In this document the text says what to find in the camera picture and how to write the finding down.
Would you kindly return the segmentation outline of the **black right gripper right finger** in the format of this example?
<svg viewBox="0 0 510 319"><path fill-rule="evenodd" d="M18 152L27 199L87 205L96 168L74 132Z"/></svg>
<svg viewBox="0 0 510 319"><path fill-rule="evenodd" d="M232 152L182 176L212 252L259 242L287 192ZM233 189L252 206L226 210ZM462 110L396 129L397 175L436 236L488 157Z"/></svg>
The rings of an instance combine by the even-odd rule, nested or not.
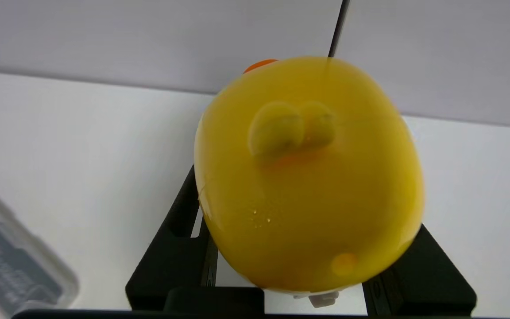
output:
<svg viewBox="0 0 510 319"><path fill-rule="evenodd" d="M401 258L362 287L369 316L471 316L477 301L425 226Z"/></svg>

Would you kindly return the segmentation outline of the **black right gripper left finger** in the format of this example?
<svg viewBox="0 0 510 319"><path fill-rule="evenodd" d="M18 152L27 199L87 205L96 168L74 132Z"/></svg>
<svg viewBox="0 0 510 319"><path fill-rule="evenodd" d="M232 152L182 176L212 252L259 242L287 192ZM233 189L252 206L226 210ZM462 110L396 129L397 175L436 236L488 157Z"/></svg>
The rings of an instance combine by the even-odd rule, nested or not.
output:
<svg viewBox="0 0 510 319"><path fill-rule="evenodd" d="M192 237L196 218L200 216L196 176L191 168L126 284L132 310L160 311L170 291L176 288L214 287L218 249L204 218L200 219L200 233Z"/></svg>

